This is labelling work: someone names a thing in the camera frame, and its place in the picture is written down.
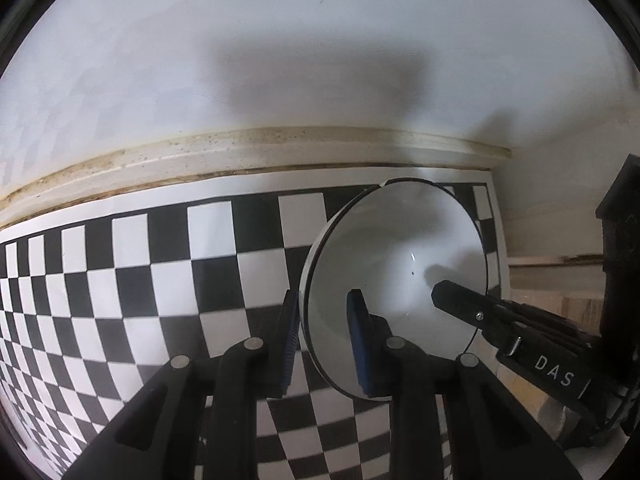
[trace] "white bowl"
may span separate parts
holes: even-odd
[[[303,334],[320,373],[337,390],[367,399],[358,384],[346,297],[360,288],[369,312],[428,354],[455,359],[475,328],[436,309],[431,289],[451,280],[486,293],[478,228],[455,197],[427,180],[373,186],[329,220],[300,280]]]

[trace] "screw head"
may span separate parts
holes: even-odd
[[[264,341],[259,337],[250,337],[244,341],[244,347],[247,350],[259,350],[264,345]]]
[[[189,358],[186,355],[177,355],[173,359],[171,359],[171,366],[175,370],[179,370],[180,368],[184,368],[189,364]]]
[[[389,348],[393,348],[394,350],[399,350],[404,346],[404,339],[398,337],[397,335],[393,335],[386,340],[386,345]]]
[[[480,360],[474,354],[470,354],[469,352],[460,356],[460,364],[467,368],[475,368],[478,366],[479,362]]]

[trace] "checkerboard pattern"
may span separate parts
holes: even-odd
[[[486,185],[445,185],[478,225],[500,296]],[[1,244],[1,383],[53,470],[62,474],[172,356],[217,356],[268,336],[320,229],[366,187],[216,196]],[[286,398],[258,404],[259,477],[386,478],[388,405],[342,396],[301,345]]]

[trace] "bowl rim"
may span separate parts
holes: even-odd
[[[458,204],[460,204],[460,206],[462,207],[463,211],[466,213],[466,215],[468,216],[469,220],[471,221],[471,223],[473,224],[474,228],[476,229],[476,233],[478,234],[478,239],[480,240],[480,244],[482,246],[482,256],[484,257],[484,293],[488,294],[488,291],[489,291],[489,266],[488,266],[487,257],[486,257],[486,248],[484,246],[484,240],[482,240],[482,234],[480,232],[480,229],[478,228],[478,224],[476,224],[476,222],[474,221],[474,219],[471,216],[471,214],[469,213],[469,211],[467,211],[466,208],[462,205],[462,202],[460,202],[460,200],[458,200],[456,198],[456,196],[452,192],[450,192],[448,189],[446,189],[445,186],[443,186],[441,184],[438,184],[436,182],[432,182],[431,180],[427,180],[426,178],[419,178],[419,177],[414,177],[414,176],[403,176],[403,177],[391,178],[389,180],[385,180],[381,184],[373,184],[372,186],[368,187],[367,189],[364,189],[363,191],[358,193],[354,198],[349,200],[340,209],[340,211],[338,211],[331,219],[329,219],[328,225],[325,227],[324,230],[322,230],[322,234],[320,235],[319,241],[316,240],[317,245],[316,245],[316,243],[314,243],[312,245],[312,249],[313,249],[314,246],[316,246],[316,247],[315,247],[315,251],[313,253],[309,254],[309,256],[311,257],[311,261],[309,262],[308,271],[306,273],[304,291],[302,291],[302,290],[300,291],[301,296],[302,296],[300,298],[300,308],[301,308],[301,311],[302,311],[302,333],[303,333],[303,337],[305,338],[306,348],[308,349],[308,352],[309,352],[309,355],[311,357],[311,360],[313,361],[314,365],[316,366],[316,369],[318,370],[318,373],[329,384],[329,386],[331,386],[332,388],[334,388],[335,390],[337,390],[338,392],[340,392],[344,396],[347,396],[347,397],[349,397],[351,399],[369,400],[370,402],[386,402],[386,397],[378,397],[376,399],[366,399],[364,397],[355,396],[355,395],[347,392],[346,390],[344,390],[340,386],[338,386],[338,384],[336,384],[331,379],[331,377],[329,377],[329,375],[324,371],[324,368],[320,364],[320,361],[319,361],[319,359],[318,359],[318,357],[316,355],[316,351],[314,350],[314,345],[313,345],[313,342],[311,341],[311,334],[310,334],[310,331],[309,331],[308,302],[309,302],[309,293],[310,293],[310,290],[311,290],[311,283],[313,281],[314,271],[316,270],[316,265],[318,264],[318,259],[320,257],[320,254],[322,253],[322,249],[324,249],[324,246],[326,245],[326,242],[329,239],[329,236],[331,236],[331,234],[334,232],[335,227],[340,223],[340,220],[342,220],[342,218],[344,218],[344,216],[358,202],[360,202],[364,197],[370,195],[371,193],[373,193],[376,190],[379,190],[379,189],[382,189],[383,187],[389,186],[390,184],[399,184],[401,182],[419,182],[421,184],[427,184],[428,186],[437,187],[438,189],[444,191],[450,197],[452,197],[456,202],[458,202]],[[477,328],[474,330],[473,335],[471,336],[471,339],[469,340],[469,343],[466,345],[466,348],[462,353],[468,351],[469,347],[473,344],[473,341],[475,341],[476,336],[478,336],[478,329]]]

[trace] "white wall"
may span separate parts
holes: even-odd
[[[602,252],[595,209],[629,153],[640,112],[525,150],[494,171],[510,256]]]
[[[264,126],[527,146],[635,108],[630,82],[585,0],[57,0],[0,80],[0,194]]]

